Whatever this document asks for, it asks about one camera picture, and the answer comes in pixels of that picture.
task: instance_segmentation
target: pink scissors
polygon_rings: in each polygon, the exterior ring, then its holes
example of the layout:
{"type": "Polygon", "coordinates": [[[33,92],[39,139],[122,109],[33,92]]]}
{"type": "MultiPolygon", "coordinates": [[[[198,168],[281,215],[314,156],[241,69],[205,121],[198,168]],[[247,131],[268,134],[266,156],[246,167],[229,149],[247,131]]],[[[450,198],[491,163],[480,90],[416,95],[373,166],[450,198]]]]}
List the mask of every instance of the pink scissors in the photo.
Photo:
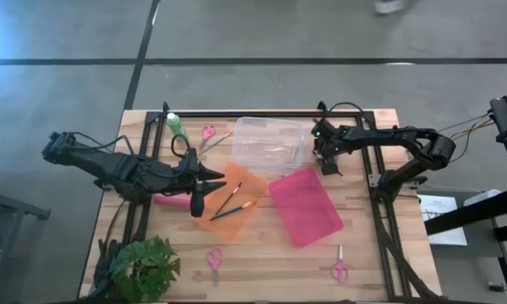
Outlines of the pink scissors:
{"type": "Polygon", "coordinates": [[[213,137],[214,134],[216,134],[216,127],[213,125],[208,125],[203,127],[203,141],[201,142],[201,145],[199,146],[199,151],[203,148],[206,141],[213,137]]]}
{"type": "Polygon", "coordinates": [[[218,247],[214,247],[214,249],[209,251],[209,254],[206,255],[206,260],[209,261],[209,265],[212,268],[212,281],[214,282],[214,286],[218,286],[218,269],[220,268],[221,262],[221,250],[218,247]]]}
{"type": "Polygon", "coordinates": [[[347,281],[347,266],[344,264],[344,253],[341,250],[341,245],[338,246],[338,261],[336,261],[336,265],[332,269],[332,277],[340,284],[347,281]]]}

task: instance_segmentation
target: gray floor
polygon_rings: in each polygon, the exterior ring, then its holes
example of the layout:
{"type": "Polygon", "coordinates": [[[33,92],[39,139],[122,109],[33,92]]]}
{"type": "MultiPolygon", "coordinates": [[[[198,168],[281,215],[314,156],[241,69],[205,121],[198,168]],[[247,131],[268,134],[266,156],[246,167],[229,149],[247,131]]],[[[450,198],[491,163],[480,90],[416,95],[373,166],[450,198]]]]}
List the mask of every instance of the gray floor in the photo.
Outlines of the gray floor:
{"type": "MultiPolygon", "coordinates": [[[[151,0],[0,1],[0,58],[135,58],[151,0]]],[[[360,0],[162,1],[147,57],[507,57],[507,0],[416,0],[380,18],[360,0]]],[[[0,303],[75,298],[101,192],[90,176],[41,159],[52,131],[101,141],[117,128],[134,66],[0,67],[0,192],[51,207],[26,218],[0,278],[0,303]]],[[[403,125],[442,128],[507,95],[504,65],[144,67],[134,109],[314,108],[349,100],[396,108],[403,125]]],[[[507,189],[494,128],[430,182],[507,189]]],[[[507,303],[487,292],[492,259],[434,249],[444,294],[507,303]]]]}

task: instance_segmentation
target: paper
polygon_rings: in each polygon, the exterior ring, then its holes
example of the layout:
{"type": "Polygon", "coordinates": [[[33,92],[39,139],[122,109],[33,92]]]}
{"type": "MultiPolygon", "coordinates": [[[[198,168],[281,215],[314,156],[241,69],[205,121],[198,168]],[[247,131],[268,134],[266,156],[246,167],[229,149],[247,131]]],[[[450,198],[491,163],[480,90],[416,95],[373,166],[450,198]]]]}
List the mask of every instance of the paper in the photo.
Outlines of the paper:
{"type": "MultiPolygon", "coordinates": [[[[421,198],[422,220],[430,220],[447,212],[458,209],[455,198],[432,195],[418,195],[421,198]]],[[[428,237],[430,244],[434,245],[461,245],[466,246],[464,229],[455,228],[451,231],[441,232],[428,237]]]]}

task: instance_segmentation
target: green bottle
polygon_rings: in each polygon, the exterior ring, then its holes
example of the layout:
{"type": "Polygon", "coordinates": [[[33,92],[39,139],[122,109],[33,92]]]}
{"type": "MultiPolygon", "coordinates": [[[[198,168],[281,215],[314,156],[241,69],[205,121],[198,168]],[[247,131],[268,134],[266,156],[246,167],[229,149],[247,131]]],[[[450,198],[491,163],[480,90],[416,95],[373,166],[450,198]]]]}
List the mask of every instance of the green bottle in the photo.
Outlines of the green bottle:
{"type": "Polygon", "coordinates": [[[184,126],[182,122],[180,121],[180,117],[175,113],[168,113],[167,114],[167,125],[171,129],[172,133],[174,135],[184,135],[186,138],[188,135],[186,134],[186,130],[184,129],[184,126]]]}

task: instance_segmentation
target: person's foot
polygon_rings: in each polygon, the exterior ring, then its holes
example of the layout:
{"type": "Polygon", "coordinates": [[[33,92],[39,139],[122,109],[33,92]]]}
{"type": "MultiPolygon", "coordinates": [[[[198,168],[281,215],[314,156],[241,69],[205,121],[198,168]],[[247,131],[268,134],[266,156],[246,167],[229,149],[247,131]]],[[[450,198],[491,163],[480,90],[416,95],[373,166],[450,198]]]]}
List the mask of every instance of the person's foot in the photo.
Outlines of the person's foot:
{"type": "Polygon", "coordinates": [[[375,0],[374,7],[378,14],[392,14],[404,8],[404,0],[375,0]]]}

